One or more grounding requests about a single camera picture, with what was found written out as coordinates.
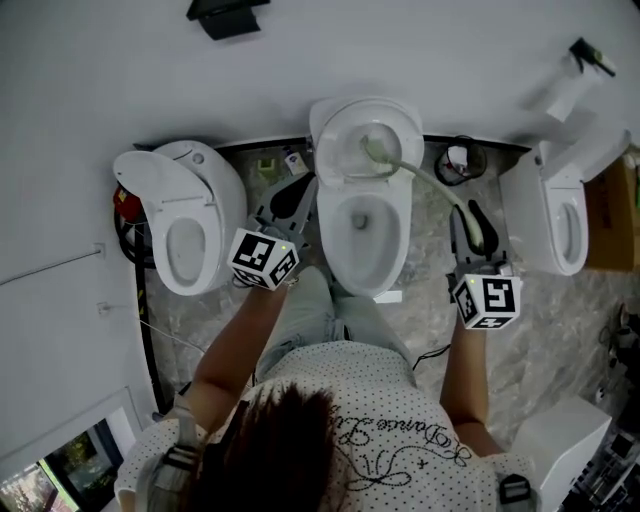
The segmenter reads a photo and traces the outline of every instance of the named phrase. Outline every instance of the polka dot shirt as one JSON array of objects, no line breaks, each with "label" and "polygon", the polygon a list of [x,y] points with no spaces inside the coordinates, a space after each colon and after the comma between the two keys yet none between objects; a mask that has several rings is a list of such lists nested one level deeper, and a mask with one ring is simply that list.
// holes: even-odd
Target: polka dot shirt
[{"label": "polka dot shirt", "polygon": [[[531,480],[528,459],[479,458],[461,444],[444,409],[416,388],[411,368],[396,352],[353,341],[300,348],[245,399],[261,388],[273,388],[277,397],[290,383],[302,392],[333,395],[336,465],[348,475],[344,510],[495,511],[498,473]],[[198,435],[204,439],[204,430]],[[116,491],[135,490],[144,461],[168,450],[177,437],[177,420],[146,429],[119,470]],[[325,500],[331,505],[343,496],[342,488],[330,487]]]}]

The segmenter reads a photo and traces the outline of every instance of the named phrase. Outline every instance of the leg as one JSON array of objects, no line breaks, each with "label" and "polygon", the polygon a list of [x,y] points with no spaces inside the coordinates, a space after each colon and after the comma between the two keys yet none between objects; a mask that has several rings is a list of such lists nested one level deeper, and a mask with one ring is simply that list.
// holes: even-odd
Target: leg
[{"label": "leg", "polygon": [[300,281],[287,295],[256,366],[258,381],[292,350],[335,339],[333,302],[322,272],[308,267],[299,277]]},{"label": "leg", "polygon": [[265,350],[297,334],[311,341],[307,345],[324,341],[327,317],[334,317],[329,286],[316,267],[305,268],[299,278],[287,294]]},{"label": "leg", "polygon": [[340,297],[335,302],[336,318],[341,319],[353,341],[399,352],[407,362],[409,349],[382,318],[378,305],[369,297]]}]

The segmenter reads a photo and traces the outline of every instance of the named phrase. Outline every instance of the marble floor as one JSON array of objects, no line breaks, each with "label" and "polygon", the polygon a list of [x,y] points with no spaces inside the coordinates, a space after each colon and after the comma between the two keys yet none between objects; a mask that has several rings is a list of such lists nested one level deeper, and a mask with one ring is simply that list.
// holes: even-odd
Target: marble floor
[{"label": "marble floor", "polygon": [[[312,155],[299,150],[312,167]],[[442,146],[427,143],[423,167],[431,169]],[[476,199],[492,220],[503,222],[497,176],[509,169],[519,153],[487,148],[488,168],[476,180],[456,187],[464,199]],[[258,160],[274,158],[284,175],[281,148],[224,152],[247,187],[252,209],[269,179],[257,170]],[[411,244],[394,289],[404,292],[400,304],[380,305],[382,314],[416,357],[447,344],[456,310],[449,303],[445,274],[454,266],[450,252],[449,206],[418,180],[413,185]],[[317,226],[309,228],[317,234]],[[312,233],[312,240],[317,236]],[[608,375],[607,351],[599,343],[602,329],[622,301],[640,302],[640,276],[583,270],[572,277],[533,271],[514,257],[521,276],[522,313],[505,329],[490,332],[488,371],[490,430],[508,446],[520,423],[563,397],[579,394],[594,401],[595,392]],[[231,284],[199,297],[171,293],[157,274],[147,272],[151,322],[157,328],[205,349],[233,316],[246,295]],[[201,353],[153,332],[156,363],[167,396],[191,380]],[[438,394],[446,355],[420,363],[419,386]],[[613,407],[613,397],[600,406]]]}]

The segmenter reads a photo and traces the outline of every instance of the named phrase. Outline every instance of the open toilet lid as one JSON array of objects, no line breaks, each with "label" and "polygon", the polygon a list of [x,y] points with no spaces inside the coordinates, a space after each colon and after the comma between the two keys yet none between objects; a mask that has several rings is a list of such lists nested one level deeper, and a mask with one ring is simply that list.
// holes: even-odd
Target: open toilet lid
[{"label": "open toilet lid", "polygon": [[113,162],[113,172],[129,192],[157,206],[181,200],[213,201],[211,190],[198,176],[159,153],[123,153]]}]

